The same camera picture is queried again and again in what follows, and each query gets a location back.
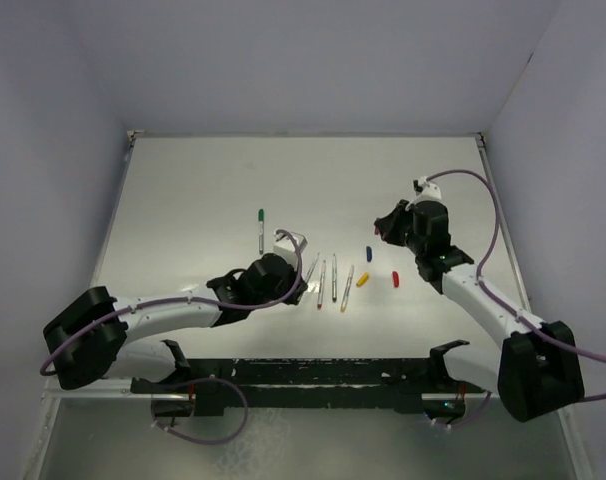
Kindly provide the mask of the red marker pen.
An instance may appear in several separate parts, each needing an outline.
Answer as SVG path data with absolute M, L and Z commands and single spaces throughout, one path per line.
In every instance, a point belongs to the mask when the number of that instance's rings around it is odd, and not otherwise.
M 323 260 L 321 264 L 320 274 L 319 274 L 319 284 L 318 284 L 318 293 L 317 293 L 317 310 L 321 310 L 324 301 L 324 290 L 326 283 L 326 272 L 327 272 L 327 261 Z

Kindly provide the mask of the purple marker pen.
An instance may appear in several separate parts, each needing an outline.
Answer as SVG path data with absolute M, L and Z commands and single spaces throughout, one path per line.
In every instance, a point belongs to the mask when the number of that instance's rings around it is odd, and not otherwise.
M 315 270 L 316 265 L 317 265 L 317 263 L 319 261 L 319 258 L 320 258 L 320 252 L 317 252 L 316 256 L 314 257 L 314 259 L 312 261 L 312 263 L 310 264 L 310 266 L 307 269 L 307 272 L 306 272 L 306 275 L 304 277 L 304 280 L 308 284 L 309 284 L 309 282 L 311 280 L 311 277 L 312 277 L 312 275 L 314 273 L 314 270 Z

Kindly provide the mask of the green marker pen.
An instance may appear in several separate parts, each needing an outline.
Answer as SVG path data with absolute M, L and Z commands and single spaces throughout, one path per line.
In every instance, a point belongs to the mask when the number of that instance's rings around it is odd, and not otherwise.
M 258 234 L 258 249 L 259 255 L 264 253 L 264 222 L 258 221 L 259 234 Z

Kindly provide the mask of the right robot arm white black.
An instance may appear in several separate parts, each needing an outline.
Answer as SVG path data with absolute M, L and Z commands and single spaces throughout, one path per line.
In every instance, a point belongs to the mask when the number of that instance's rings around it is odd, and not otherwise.
M 375 220 L 386 243 L 415 257 L 419 276 L 461 307 L 495 342 L 500 352 L 483 356 L 466 341 L 431 350 L 429 383 L 450 391 L 461 381 L 497 395 L 519 422 L 580 402 L 585 387 L 575 339 L 561 321 L 547 323 L 492 292 L 474 260 L 452 243 L 447 208 L 434 200 L 401 200 Z

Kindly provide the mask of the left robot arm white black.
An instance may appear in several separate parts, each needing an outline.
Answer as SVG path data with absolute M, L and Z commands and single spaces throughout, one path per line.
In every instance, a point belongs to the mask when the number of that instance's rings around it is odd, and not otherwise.
M 127 357 L 154 357 L 127 348 L 155 335 L 217 328 L 246 320 L 257 310 L 297 305 L 306 284 L 302 259 L 268 253 L 191 291 L 170 297 L 119 299 L 105 286 L 83 292 L 43 329 L 49 356 L 39 374 L 55 376 L 64 390 L 99 379 Z

